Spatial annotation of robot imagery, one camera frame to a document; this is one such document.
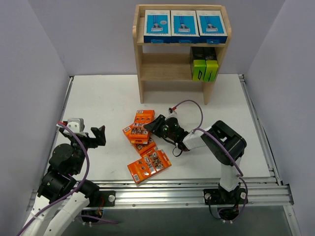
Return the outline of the orange razor pack top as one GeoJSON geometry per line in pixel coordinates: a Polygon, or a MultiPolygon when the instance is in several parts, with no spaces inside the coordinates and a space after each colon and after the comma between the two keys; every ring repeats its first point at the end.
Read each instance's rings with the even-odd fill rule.
{"type": "Polygon", "coordinates": [[[144,125],[151,123],[154,120],[154,110],[137,110],[134,122],[131,125],[130,142],[132,144],[147,144],[150,137],[150,132],[144,125]]]}

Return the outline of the black green Gillette box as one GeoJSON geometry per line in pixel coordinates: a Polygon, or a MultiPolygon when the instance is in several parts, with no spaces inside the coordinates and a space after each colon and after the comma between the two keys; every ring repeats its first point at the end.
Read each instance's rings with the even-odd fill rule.
{"type": "Polygon", "coordinates": [[[217,71],[219,68],[215,48],[204,47],[203,52],[206,62],[206,70],[203,81],[214,82],[216,80],[217,71]]]}
{"type": "Polygon", "coordinates": [[[206,70],[206,61],[202,47],[190,48],[190,70],[193,81],[203,81],[206,70]]]}

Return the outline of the white Harry's razor blister pack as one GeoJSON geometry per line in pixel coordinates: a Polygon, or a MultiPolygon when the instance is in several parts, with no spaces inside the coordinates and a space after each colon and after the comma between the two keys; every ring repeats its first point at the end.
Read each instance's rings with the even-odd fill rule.
{"type": "Polygon", "coordinates": [[[144,43],[171,43],[169,10],[145,10],[144,43]]]}

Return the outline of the blue Harry's razor box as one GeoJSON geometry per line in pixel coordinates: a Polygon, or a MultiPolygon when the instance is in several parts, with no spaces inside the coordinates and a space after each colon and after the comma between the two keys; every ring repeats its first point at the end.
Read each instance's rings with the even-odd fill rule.
{"type": "Polygon", "coordinates": [[[195,44],[199,42],[196,12],[171,10],[171,42],[195,44]]]}
{"type": "Polygon", "coordinates": [[[197,10],[196,16],[200,43],[226,43],[228,35],[219,10],[197,10]]]}

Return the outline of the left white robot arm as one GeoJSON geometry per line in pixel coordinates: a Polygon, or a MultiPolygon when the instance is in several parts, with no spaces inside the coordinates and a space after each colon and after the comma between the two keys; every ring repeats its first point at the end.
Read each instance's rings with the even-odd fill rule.
{"type": "Polygon", "coordinates": [[[20,236],[60,236],[77,217],[90,224],[111,223],[102,218],[102,210],[115,205],[116,192],[101,191],[96,183],[87,180],[89,166],[81,181],[74,178],[84,163],[90,164],[87,151],[106,144],[105,126],[92,127],[93,138],[84,132],[80,118],[59,121],[57,126],[70,142],[56,145],[52,151],[20,236]]]}

